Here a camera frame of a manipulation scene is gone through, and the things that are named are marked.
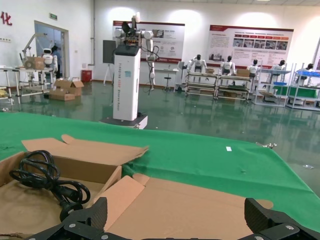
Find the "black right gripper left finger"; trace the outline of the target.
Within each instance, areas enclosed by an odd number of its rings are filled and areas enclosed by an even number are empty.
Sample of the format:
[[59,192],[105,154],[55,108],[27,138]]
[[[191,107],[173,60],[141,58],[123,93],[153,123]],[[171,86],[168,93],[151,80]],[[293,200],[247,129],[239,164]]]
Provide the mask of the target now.
[[60,224],[27,237],[27,240],[98,240],[104,234],[108,217],[106,197],[91,207],[75,210]]

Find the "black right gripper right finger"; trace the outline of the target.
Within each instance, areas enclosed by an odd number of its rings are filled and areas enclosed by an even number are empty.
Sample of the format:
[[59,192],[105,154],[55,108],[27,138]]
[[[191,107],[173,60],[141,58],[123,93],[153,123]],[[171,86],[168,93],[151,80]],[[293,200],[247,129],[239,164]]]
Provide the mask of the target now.
[[244,219],[252,231],[244,240],[319,240],[320,233],[309,229],[284,212],[267,209],[253,198],[244,201]]

